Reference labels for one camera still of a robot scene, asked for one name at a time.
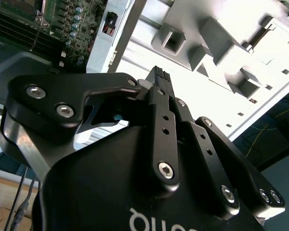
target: silver screw head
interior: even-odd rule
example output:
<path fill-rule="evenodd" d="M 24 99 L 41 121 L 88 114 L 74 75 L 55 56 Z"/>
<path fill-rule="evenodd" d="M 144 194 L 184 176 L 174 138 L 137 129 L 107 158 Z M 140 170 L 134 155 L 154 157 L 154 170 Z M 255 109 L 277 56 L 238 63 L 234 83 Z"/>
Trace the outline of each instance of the silver screw head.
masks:
<path fill-rule="evenodd" d="M 185 103 L 182 100 L 178 100 L 178 102 L 182 107 L 185 107 Z"/>
<path fill-rule="evenodd" d="M 171 179 L 173 177 L 173 170 L 169 164 L 161 162 L 158 164 L 158 169 L 165 178 Z"/>
<path fill-rule="evenodd" d="M 260 195 L 262 196 L 262 198 L 269 203 L 270 202 L 270 198 L 268 197 L 268 195 L 265 193 L 265 191 L 263 191 L 262 189 L 259 190 Z"/>
<path fill-rule="evenodd" d="M 281 203 L 280 198 L 277 196 L 277 194 L 274 191 L 270 192 L 272 197 L 276 200 L 277 203 Z"/>
<path fill-rule="evenodd" d="M 209 126 L 211 127 L 212 126 L 212 123 L 211 121 L 209 121 L 208 119 L 204 119 L 204 122 Z"/>
<path fill-rule="evenodd" d="M 222 186 L 222 194 L 227 199 L 228 202 L 234 203 L 235 202 L 235 196 L 233 193 L 226 187 Z"/>
<path fill-rule="evenodd" d="M 136 86 L 136 83 L 135 83 L 134 80 L 129 79 L 129 80 L 127 80 L 127 82 L 128 82 L 129 84 L 131 84 L 132 86 Z"/>
<path fill-rule="evenodd" d="M 67 105 L 60 105 L 57 107 L 57 113 L 64 118 L 70 118 L 74 115 L 74 110 Z"/>
<path fill-rule="evenodd" d="M 158 93 L 161 94 L 161 95 L 165 94 L 165 92 L 162 89 L 158 89 Z"/>
<path fill-rule="evenodd" d="M 46 96 L 46 92 L 37 86 L 31 86 L 26 89 L 26 92 L 29 96 L 35 99 L 42 99 Z"/>

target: capacitor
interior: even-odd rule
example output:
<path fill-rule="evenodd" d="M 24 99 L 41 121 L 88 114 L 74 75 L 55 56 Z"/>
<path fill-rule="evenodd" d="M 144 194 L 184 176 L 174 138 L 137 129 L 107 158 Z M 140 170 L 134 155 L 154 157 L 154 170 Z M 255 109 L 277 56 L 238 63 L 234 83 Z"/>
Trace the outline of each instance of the capacitor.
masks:
<path fill-rule="evenodd" d="M 66 42 L 66 46 L 67 46 L 67 47 L 69 47 L 71 44 L 72 44 L 72 41 L 71 41 L 71 40 L 69 40 L 69 41 Z"/>
<path fill-rule="evenodd" d="M 75 31 L 72 31 L 71 33 L 69 33 L 70 37 L 75 37 L 77 35 L 77 33 Z"/>
<path fill-rule="evenodd" d="M 83 7 L 78 6 L 78 7 L 76 7 L 75 11 L 76 11 L 76 13 L 81 13 L 81 12 L 83 12 Z"/>
<path fill-rule="evenodd" d="M 76 15 L 74 16 L 74 20 L 75 20 L 75 21 L 79 21 L 80 19 L 81 19 L 80 14 L 76 14 Z"/>
<path fill-rule="evenodd" d="M 84 57 L 83 56 L 79 56 L 77 60 L 78 60 L 78 62 L 83 63 Z"/>
<path fill-rule="evenodd" d="M 78 23 L 73 23 L 73 24 L 72 24 L 72 28 L 73 28 L 73 29 L 77 29 L 78 27 L 79 27 L 79 24 L 78 24 Z"/>

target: gray cable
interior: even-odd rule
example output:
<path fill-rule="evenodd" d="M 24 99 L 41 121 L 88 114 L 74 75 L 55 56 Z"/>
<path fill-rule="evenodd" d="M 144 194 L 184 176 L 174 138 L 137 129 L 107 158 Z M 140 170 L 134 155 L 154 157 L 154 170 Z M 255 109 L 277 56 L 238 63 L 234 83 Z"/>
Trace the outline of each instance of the gray cable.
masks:
<path fill-rule="evenodd" d="M 31 181 L 31 184 L 30 184 L 30 187 L 28 190 L 28 195 L 25 198 L 25 200 L 21 203 L 21 205 L 19 206 L 18 210 L 15 213 L 13 222 L 11 224 L 10 231 L 16 231 L 18 229 L 19 224 L 21 223 L 21 221 L 23 220 L 23 218 L 26 214 L 26 211 L 27 211 L 28 206 L 29 206 L 29 199 L 32 195 L 32 190 L 33 190 L 33 186 L 35 183 L 35 179 L 36 179 L 36 177 L 34 177 L 34 179 Z"/>
<path fill-rule="evenodd" d="M 27 175 L 27 172 L 28 172 L 28 167 L 25 168 L 25 170 L 23 172 L 23 175 L 21 177 L 21 180 L 20 180 L 20 183 L 19 183 L 19 186 L 18 186 L 18 190 L 17 190 L 16 196 L 15 196 L 15 199 L 14 199 L 14 202 L 13 202 L 9 217 L 8 217 L 8 219 L 6 221 L 6 224 L 5 224 L 5 227 L 4 227 L 4 231 L 7 231 L 9 229 L 9 226 L 10 226 L 10 223 L 11 223 L 11 219 L 12 219 L 12 215 L 14 214 L 14 210 L 15 210 L 16 204 L 18 202 L 20 192 L 21 192 L 22 187 L 24 185 L 24 180 L 25 180 L 25 177 Z"/>

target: metal bar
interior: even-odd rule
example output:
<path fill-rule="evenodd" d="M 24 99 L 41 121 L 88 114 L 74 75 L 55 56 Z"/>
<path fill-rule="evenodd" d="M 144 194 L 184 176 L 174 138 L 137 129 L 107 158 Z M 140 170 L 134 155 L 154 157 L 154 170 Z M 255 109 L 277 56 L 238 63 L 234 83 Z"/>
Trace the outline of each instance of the metal bar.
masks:
<path fill-rule="evenodd" d="M 121 58 L 124 54 L 124 51 L 127 47 L 127 44 L 130 41 L 131 35 L 133 34 L 133 31 L 136 27 L 136 24 L 139 20 L 139 17 L 140 17 L 140 15 L 144 9 L 146 1 L 147 0 L 135 1 L 135 4 L 134 4 L 134 6 L 130 12 L 130 15 L 126 21 L 126 24 L 124 26 L 120 40 L 117 44 L 117 47 L 116 47 L 117 54 L 116 54 L 112 64 L 110 65 L 110 67 L 108 69 L 108 73 L 116 72 L 116 70 L 119 66 L 119 63 L 121 61 Z"/>

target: computer motherboard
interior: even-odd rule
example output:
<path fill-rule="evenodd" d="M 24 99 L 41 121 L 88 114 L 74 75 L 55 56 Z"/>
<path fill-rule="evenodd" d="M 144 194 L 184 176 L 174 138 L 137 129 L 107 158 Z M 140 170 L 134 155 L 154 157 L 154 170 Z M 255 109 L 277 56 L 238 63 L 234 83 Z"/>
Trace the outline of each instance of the computer motherboard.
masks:
<path fill-rule="evenodd" d="M 0 0 L 0 35 L 32 52 L 84 69 L 107 0 Z"/>

